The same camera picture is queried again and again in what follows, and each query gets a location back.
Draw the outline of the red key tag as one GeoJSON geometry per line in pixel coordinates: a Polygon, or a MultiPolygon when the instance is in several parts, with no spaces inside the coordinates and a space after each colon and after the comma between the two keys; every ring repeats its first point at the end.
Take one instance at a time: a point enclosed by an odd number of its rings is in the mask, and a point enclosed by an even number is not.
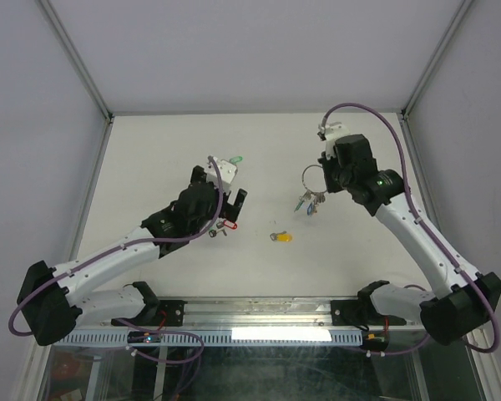
{"type": "Polygon", "coordinates": [[[230,230],[236,230],[238,228],[238,225],[235,222],[225,220],[223,221],[223,227],[226,227],[230,230]]]}

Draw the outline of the large metal keyring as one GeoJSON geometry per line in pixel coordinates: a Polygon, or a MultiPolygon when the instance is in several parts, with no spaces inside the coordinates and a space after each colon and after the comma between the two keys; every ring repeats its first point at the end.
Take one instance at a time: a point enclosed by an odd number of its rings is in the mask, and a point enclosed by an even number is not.
{"type": "Polygon", "coordinates": [[[326,192],[324,173],[320,165],[308,165],[301,173],[301,182],[312,193],[326,192]]]}

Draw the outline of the bunch of silver keys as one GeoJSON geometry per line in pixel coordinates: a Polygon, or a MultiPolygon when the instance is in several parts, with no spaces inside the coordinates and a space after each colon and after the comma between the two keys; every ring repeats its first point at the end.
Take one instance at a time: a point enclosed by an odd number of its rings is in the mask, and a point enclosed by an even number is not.
{"type": "Polygon", "coordinates": [[[315,192],[306,190],[305,193],[299,197],[299,200],[305,201],[304,205],[306,205],[306,208],[311,202],[313,202],[317,207],[320,203],[323,203],[326,200],[325,194],[325,191],[315,192]]]}

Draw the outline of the aluminium frame post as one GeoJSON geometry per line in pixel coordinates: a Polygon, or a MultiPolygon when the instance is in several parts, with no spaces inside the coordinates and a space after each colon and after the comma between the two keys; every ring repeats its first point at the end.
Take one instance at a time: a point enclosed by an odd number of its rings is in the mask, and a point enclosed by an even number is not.
{"type": "Polygon", "coordinates": [[[464,20],[475,3],[476,1],[474,0],[462,0],[459,2],[458,7],[454,11],[447,27],[444,29],[441,38],[438,40],[438,43],[431,53],[419,79],[414,85],[407,102],[402,107],[401,115],[404,119],[409,118],[410,114],[414,111],[423,97],[428,85],[431,83],[433,77],[438,71],[439,66],[442,64],[452,41],[456,37],[459,29],[463,25],[464,20]]]}
{"type": "Polygon", "coordinates": [[[104,100],[103,95],[94,82],[94,79],[83,61],[77,47],[68,34],[61,17],[59,17],[55,6],[49,0],[36,0],[35,3],[37,4],[43,17],[48,21],[49,26],[53,31],[53,35],[64,51],[81,84],[86,89],[89,97],[93,100],[97,110],[101,113],[101,115],[103,115],[106,121],[111,122],[114,118],[114,114],[110,110],[107,102],[104,100]]]}

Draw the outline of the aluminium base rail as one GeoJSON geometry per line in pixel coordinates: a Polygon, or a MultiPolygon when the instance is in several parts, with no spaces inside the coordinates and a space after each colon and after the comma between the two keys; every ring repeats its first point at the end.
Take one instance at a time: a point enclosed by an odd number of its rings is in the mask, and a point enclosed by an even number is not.
{"type": "Polygon", "coordinates": [[[333,327],[350,297],[162,297],[160,308],[178,327],[333,327]]]}

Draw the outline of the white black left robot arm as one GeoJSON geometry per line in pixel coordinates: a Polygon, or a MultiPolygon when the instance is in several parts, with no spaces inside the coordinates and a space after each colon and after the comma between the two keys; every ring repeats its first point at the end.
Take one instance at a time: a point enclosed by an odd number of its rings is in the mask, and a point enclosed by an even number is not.
{"type": "Polygon", "coordinates": [[[22,336],[14,326],[15,317],[22,315],[29,327],[25,336],[48,346],[77,327],[102,321],[122,318],[135,325],[152,323],[159,300],[146,282],[133,282],[118,290],[102,290],[101,286],[188,245],[218,221],[236,223],[247,196],[240,189],[235,201],[229,201],[237,172],[233,162],[211,156],[206,166],[192,170],[190,184],[176,200],[113,245],[54,266],[45,261],[32,264],[9,318],[9,331],[22,336]]]}

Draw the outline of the aluminium frame left post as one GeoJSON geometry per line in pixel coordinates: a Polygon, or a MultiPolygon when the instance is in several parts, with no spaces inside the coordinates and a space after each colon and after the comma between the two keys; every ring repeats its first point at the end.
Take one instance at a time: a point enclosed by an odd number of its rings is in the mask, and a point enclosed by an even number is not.
{"type": "Polygon", "coordinates": [[[49,0],[36,0],[35,3],[37,4],[43,17],[48,21],[49,26],[53,31],[53,35],[64,51],[81,84],[86,89],[89,97],[93,100],[97,110],[101,113],[101,115],[103,115],[106,121],[111,122],[114,118],[114,114],[110,110],[107,102],[104,100],[103,95],[94,82],[94,79],[83,61],[77,47],[68,34],[61,17],[59,17],[55,6],[49,0]]]}

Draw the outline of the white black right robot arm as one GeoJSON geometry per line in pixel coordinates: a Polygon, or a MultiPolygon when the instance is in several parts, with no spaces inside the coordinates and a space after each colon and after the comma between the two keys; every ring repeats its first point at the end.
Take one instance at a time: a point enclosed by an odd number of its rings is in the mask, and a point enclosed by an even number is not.
{"type": "Polygon", "coordinates": [[[364,135],[321,135],[319,158],[326,188],[347,191],[352,199],[383,224],[402,244],[426,277],[430,289],[398,287],[386,280],[372,282],[357,294],[357,315],[366,323],[384,316],[419,322],[442,345],[454,343],[484,325],[501,296],[501,280],[481,273],[436,230],[413,202],[402,177],[379,170],[364,135]]]}

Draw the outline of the yellow key tag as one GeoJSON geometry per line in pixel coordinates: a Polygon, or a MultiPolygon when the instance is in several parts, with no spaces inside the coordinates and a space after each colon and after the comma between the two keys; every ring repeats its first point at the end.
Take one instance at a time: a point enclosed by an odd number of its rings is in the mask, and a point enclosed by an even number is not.
{"type": "Polygon", "coordinates": [[[276,235],[276,240],[279,242],[291,242],[293,240],[293,236],[289,233],[280,233],[276,235]]]}

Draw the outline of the aluminium frame right post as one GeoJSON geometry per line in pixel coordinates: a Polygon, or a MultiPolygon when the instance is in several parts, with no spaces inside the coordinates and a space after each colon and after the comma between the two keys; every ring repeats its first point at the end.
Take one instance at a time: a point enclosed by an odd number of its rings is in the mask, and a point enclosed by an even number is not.
{"type": "Polygon", "coordinates": [[[409,118],[410,114],[414,111],[423,97],[428,85],[431,83],[433,77],[438,71],[439,66],[442,64],[452,41],[456,37],[459,29],[463,25],[464,20],[475,3],[476,1],[474,0],[462,0],[459,2],[458,7],[454,11],[447,27],[444,29],[441,38],[438,40],[438,43],[431,53],[419,79],[414,85],[407,102],[402,107],[401,115],[404,119],[409,118]]]}

